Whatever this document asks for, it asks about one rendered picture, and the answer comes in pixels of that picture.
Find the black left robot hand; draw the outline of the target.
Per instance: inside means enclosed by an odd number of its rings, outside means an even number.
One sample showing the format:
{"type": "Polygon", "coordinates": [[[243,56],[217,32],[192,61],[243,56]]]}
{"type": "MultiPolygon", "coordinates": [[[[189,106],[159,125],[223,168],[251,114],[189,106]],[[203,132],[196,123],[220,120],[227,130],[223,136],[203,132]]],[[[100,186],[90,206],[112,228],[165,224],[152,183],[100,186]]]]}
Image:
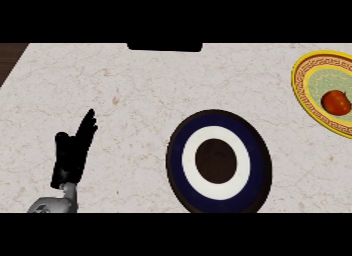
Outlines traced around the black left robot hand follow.
{"type": "Polygon", "coordinates": [[[54,166],[50,187],[59,189],[65,183],[76,184],[81,180],[87,152],[97,130],[94,110],[84,115],[73,136],[65,132],[54,135],[54,166]]]}

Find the blue and white plate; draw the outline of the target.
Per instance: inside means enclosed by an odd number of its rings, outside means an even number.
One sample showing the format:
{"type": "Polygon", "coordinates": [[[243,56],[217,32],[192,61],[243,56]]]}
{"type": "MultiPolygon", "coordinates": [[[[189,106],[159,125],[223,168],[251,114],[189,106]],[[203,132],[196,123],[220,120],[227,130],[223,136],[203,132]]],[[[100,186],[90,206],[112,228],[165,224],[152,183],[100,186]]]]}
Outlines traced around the blue and white plate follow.
{"type": "Polygon", "coordinates": [[[178,124],[166,146],[172,193],[192,213],[254,213],[271,184],[262,138],[233,113],[203,110],[178,124]]]}

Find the yellow patterned plate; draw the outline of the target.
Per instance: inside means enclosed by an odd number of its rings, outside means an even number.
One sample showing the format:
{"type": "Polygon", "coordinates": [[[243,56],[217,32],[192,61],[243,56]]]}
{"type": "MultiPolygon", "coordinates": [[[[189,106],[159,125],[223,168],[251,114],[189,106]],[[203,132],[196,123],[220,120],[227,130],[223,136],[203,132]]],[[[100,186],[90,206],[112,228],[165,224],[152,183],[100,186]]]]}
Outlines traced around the yellow patterned plate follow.
{"type": "Polygon", "coordinates": [[[330,50],[307,53],[291,71],[291,87],[298,103],[314,121],[352,139],[352,55],[330,50]],[[338,90],[350,103],[347,114],[330,114],[322,105],[323,95],[338,90]]]}

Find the black appliance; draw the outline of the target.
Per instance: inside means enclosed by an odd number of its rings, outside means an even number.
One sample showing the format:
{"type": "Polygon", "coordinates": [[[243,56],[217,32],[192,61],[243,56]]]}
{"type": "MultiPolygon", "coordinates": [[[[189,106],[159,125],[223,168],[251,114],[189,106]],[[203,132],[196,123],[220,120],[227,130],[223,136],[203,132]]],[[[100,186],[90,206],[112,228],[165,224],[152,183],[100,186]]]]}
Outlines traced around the black appliance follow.
{"type": "Polygon", "coordinates": [[[200,43],[128,43],[130,50],[140,51],[177,51],[177,52],[199,52],[202,49],[200,43]]]}

